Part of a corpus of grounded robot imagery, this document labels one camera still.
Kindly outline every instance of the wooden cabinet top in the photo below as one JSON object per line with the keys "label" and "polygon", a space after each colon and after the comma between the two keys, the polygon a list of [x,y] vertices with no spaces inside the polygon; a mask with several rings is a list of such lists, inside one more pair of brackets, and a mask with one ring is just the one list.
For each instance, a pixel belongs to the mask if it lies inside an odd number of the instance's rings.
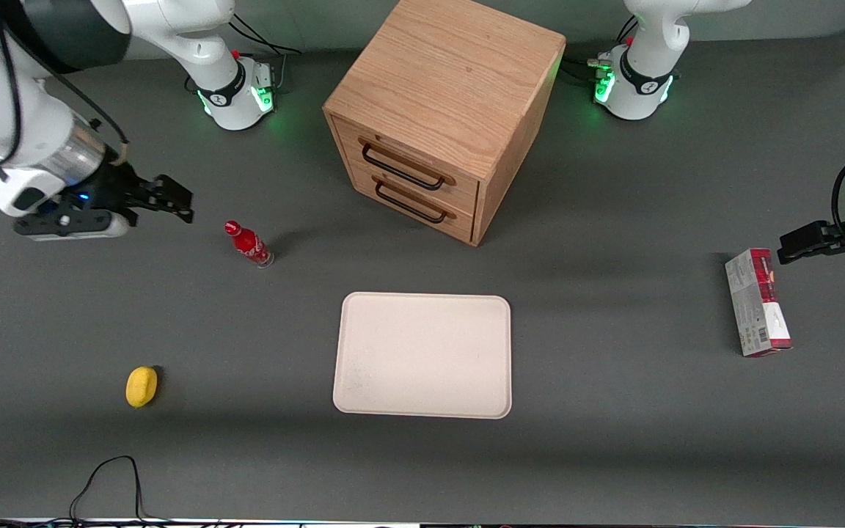
{"label": "wooden cabinet top", "polygon": [[564,46],[470,0],[402,0],[325,110],[485,180]]}

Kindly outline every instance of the wooden drawer cabinet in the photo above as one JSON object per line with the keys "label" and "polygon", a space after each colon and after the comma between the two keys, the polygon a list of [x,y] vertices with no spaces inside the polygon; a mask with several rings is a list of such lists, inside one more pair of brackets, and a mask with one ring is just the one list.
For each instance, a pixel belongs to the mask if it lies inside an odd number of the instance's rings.
{"label": "wooden drawer cabinet", "polygon": [[354,188],[478,245],[566,39],[470,0],[402,0],[323,107]]}

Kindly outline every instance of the green led light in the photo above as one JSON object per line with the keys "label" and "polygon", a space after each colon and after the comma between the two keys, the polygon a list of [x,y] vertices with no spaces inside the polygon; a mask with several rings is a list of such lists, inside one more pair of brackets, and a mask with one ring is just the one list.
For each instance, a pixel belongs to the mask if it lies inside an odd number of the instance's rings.
{"label": "green led light", "polygon": [[615,74],[608,73],[604,79],[598,81],[598,86],[596,86],[596,99],[600,103],[604,103],[608,100],[608,96],[611,95],[611,88],[615,86]]}
{"label": "green led light", "polygon": [[272,110],[272,90],[269,88],[249,87],[249,93],[252,93],[252,97],[254,97],[256,104],[259,105],[259,109],[263,113]]}
{"label": "green led light", "polygon": [[661,103],[664,103],[667,100],[667,95],[670,94],[670,85],[673,84],[673,75],[670,75],[670,78],[667,80],[667,86],[664,88],[664,94],[660,96]]}
{"label": "green led light", "polygon": [[208,108],[208,102],[206,100],[204,100],[204,96],[201,95],[200,90],[198,90],[197,97],[198,97],[198,99],[201,100],[201,104],[204,104],[204,113],[208,114],[208,116],[210,116],[211,115],[211,108]]}

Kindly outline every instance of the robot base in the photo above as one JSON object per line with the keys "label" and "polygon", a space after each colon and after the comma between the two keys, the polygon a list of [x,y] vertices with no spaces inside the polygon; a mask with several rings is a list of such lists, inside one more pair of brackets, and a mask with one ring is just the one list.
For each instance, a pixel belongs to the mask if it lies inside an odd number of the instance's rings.
{"label": "robot base", "polygon": [[208,104],[204,96],[198,93],[204,103],[204,111],[214,118],[222,129],[241,131],[249,129],[275,107],[272,89],[272,71],[269,64],[260,64],[249,57],[241,57],[238,63],[246,71],[245,86],[228,106]]}
{"label": "robot base", "polygon": [[621,69],[615,69],[612,66],[612,64],[618,62],[621,54],[624,54],[627,49],[628,46],[621,44],[612,48],[611,51],[599,54],[598,60],[593,61],[593,66],[599,67],[600,71],[604,71],[604,76],[600,74],[601,78],[596,84],[596,94],[593,100],[622,120],[644,120],[645,117],[650,117],[657,110],[657,107],[667,100],[668,90],[673,83],[673,76],[671,75],[663,87],[657,87],[654,93],[647,95],[637,93],[637,88],[621,74]]}

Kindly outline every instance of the box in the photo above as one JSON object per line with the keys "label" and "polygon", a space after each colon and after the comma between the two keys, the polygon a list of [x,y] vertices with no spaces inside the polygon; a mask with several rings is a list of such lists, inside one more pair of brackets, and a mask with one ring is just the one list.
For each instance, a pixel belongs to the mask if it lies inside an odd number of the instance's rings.
{"label": "box", "polygon": [[742,355],[762,357],[791,347],[775,295],[770,249],[749,249],[725,264]]}
{"label": "box", "polygon": [[354,188],[477,246],[566,38],[470,0],[402,0],[322,107]]}

